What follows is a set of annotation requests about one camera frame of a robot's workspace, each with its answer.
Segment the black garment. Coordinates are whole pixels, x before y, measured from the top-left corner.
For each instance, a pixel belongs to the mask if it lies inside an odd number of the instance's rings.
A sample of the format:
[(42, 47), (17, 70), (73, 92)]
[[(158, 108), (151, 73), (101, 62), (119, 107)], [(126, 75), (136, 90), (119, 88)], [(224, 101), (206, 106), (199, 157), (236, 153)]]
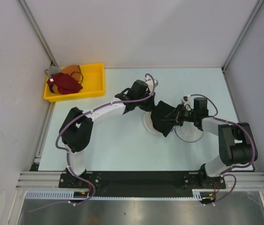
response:
[(176, 124), (173, 117), (171, 117), (171, 113), (173, 113), (175, 109), (175, 107), (163, 101), (159, 101), (151, 112), (150, 117), (153, 128), (160, 132), (164, 137), (169, 135)]

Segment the white mesh laundry bag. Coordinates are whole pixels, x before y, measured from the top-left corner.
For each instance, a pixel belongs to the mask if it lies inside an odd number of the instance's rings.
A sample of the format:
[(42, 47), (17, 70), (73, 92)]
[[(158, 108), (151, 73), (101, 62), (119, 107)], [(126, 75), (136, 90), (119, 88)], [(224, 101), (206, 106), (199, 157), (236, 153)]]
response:
[[(153, 127), (153, 122), (151, 121), (151, 113), (146, 112), (143, 117), (143, 123), (146, 129), (154, 135), (163, 135), (161, 132), (157, 131)], [(184, 122), (184, 124), (180, 126), (174, 126), (171, 132), (174, 131), (175, 134), (183, 141), (188, 143), (194, 143), (202, 138), (204, 135), (204, 131), (197, 129), (192, 123)]]

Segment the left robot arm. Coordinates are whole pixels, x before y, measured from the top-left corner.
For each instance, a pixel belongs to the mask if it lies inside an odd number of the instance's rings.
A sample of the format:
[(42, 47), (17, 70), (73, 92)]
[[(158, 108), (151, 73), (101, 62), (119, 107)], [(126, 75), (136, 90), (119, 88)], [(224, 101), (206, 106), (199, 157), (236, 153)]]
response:
[(135, 108), (145, 112), (152, 110), (157, 86), (158, 81), (149, 76), (144, 81), (136, 80), (132, 87), (116, 94), (105, 104), (84, 111), (74, 107), (69, 111), (59, 130), (55, 146), (66, 151), (66, 169), (71, 174), (71, 184), (77, 188), (85, 184), (84, 151), (90, 143), (94, 125), (124, 115)]

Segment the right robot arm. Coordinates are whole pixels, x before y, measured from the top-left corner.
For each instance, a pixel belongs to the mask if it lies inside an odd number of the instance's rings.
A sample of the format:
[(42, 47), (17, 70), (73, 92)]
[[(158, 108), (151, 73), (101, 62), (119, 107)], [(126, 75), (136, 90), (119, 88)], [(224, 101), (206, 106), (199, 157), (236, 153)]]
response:
[(203, 164), (198, 171), (198, 183), (209, 188), (235, 168), (247, 168), (258, 158), (257, 147), (249, 123), (235, 123), (217, 117), (218, 109), (208, 97), (188, 95), (174, 111), (176, 127), (192, 123), (197, 130), (218, 137), (219, 155)]

